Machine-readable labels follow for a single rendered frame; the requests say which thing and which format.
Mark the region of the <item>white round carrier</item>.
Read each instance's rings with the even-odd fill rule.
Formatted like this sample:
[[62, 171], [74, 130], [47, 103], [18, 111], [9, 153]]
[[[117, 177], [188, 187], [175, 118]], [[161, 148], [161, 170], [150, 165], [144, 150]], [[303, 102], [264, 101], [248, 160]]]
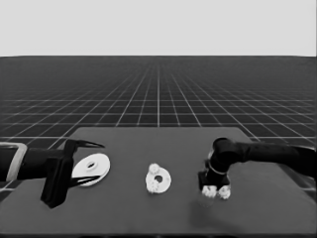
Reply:
[[165, 168], [159, 166], [159, 172], [156, 175], [151, 175], [148, 171], [146, 175], [146, 187], [147, 183], [151, 180], [156, 180], [158, 182], [158, 192], [157, 194], [166, 192], [171, 185], [171, 175]]

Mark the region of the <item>large thick white disc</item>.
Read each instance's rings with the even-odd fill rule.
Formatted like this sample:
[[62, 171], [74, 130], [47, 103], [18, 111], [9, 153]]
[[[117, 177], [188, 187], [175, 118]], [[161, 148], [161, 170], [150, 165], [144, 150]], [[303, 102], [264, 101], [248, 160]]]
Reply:
[[103, 153], [91, 154], [79, 161], [72, 170], [72, 177], [99, 176], [99, 179], [82, 186], [92, 186], [102, 181], [110, 172], [111, 163]]

